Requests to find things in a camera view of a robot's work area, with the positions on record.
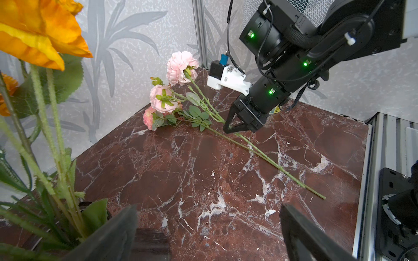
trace blue knob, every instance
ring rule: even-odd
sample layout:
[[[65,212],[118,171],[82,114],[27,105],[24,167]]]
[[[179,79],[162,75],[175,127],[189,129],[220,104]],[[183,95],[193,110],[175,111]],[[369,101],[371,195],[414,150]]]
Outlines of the blue knob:
[[[219,63],[220,63],[222,66],[225,66],[225,65],[227,65],[227,64],[228,64],[228,59],[229,59],[229,57],[228,57],[227,55],[225,55],[225,54],[221,54],[221,61],[219,61]]]

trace marble table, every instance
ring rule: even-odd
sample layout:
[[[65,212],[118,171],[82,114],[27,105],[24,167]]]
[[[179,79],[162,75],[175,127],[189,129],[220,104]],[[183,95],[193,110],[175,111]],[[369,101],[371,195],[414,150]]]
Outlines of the marble table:
[[[200,71],[198,84],[206,79]],[[238,96],[203,91],[224,118]],[[173,260],[287,260],[283,203],[352,252],[368,125],[300,103],[257,133],[244,132],[322,200],[208,130],[189,124],[147,130],[143,110],[77,158],[76,189],[88,201],[108,198],[113,215],[137,204],[139,227],[163,231]]]

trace pink carnation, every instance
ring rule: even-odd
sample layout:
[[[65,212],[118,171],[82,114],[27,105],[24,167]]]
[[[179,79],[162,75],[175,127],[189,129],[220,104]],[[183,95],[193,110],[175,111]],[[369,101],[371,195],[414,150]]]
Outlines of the pink carnation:
[[[153,113],[154,112],[155,112],[155,109],[153,107],[149,107],[144,112],[144,124],[147,125],[149,130],[153,129],[153,123],[154,123]]]
[[[184,70],[190,66],[192,69],[191,78],[193,80],[197,77],[195,69],[199,67],[199,62],[193,58],[190,52],[177,52],[171,55],[170,60],[167,63],[167,79],[171,85],[179,83],[180,85],[191,82],[190,79],[184,76]]]
[[[170,96],[173,92],[170,90],[170,88],[166,85],[155,85],[154,88],[151,89],[150,92],[150,102],[151,102],[151,106],[156,109],[158,112],[161,113],[171,113],[173,112],[177,106],[178,103],[177,102],[173,102],[173,106],[170,106],[168,104],[164,104],[164,107],[162,107],[162,101],[160,101],[159,99],[157,99],[157,95],[163,95],[163,89],[166,90],[166,95]]]

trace leaf pattern wallpaper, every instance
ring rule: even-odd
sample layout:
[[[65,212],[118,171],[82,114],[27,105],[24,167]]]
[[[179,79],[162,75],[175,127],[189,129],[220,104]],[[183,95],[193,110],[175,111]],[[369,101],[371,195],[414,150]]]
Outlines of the leaf pattern wallpaper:
[[[239,40],[248,1],[259,2],[234,1],[229,43],[231,54],[247,74],[246,81],[254,83],[260,77],[254,55]],[[227,49],[229,1],[203,3],[208,58],[219,60]],[[193,43],[189,46],[197,50]],[[418,122],[418,39],[408,39],[399,49],[341,62],[331,68],[330,79],[320,79],[320,83],[317,90],[306,89],[301,101],[362,121],[379,111]]]
[[[184,50],[195,53],[188,43],[197,42],[191,0],[79,2],[84,9],[76,18],[94,58],[82,60],[82,86],[59,105],[64,140],[73,147],[73,157],[146,106],[153,87],[149,78],[165,78],[171,54]],[[0,52],[0,69],[23,82],[14,57]],[[24,119],[23,126],[31,133],[35,119]],[[8,161],[21,170],[18,154],[2,133],[0,146],[7,150]],[[32,147],[42,169],[51,170],[54,164],[42,135]],[[0,185],[0,200],[13,194]]]

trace orange petal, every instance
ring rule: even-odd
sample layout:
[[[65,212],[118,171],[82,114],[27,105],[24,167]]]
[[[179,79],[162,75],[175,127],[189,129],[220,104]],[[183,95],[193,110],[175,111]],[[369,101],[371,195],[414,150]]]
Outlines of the orange petal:
[[[10,116],[10,112],[5,103],[0,104],[0,115],[4,117]]]
[[[56,0],[40,0],[45,32],[49,38],[63,43],[72,43],[81,35],[76,18]]]
[[[38,66],[64,70],[64,61],[48,37],[0,23],[0,50]]]
[[[13,77],[8,76],[5,73],[1,73],[1,76],[3,77],[4,83],[6,84],[6,89],[9,91],[9,94],[12,96],[15,93],[16,89],[18,88],[18,85],[19,85],[18,81],[15,80]]]
[[[45,33],[45,25],[39,11],[39,1],[2,0],[0,23],[29,32]]]
[[[56,41],[53,38],[51,38],[51,43],[55,50],[57,50],[59,53],[67,53],[74,56],[93,58],[93,55],[89,51],[89,47],[87,46],[86,41],[81,35],[72,43],[63,43]]]
[[[57,0],[60,5],[67,9],[72,15],[78,14],[82,9],[83,5],[73,0]]]

